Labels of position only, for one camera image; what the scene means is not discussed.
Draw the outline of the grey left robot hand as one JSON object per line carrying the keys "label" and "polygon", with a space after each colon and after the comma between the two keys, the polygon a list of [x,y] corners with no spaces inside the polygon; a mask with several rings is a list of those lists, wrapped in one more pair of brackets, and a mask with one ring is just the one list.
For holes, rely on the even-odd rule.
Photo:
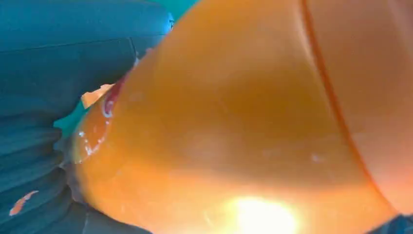
{"label": "grey left robot hand", "polygon": [[173,27],[142,0],[3,0],[0,125],[49,123],[85,92],[114,83]]}

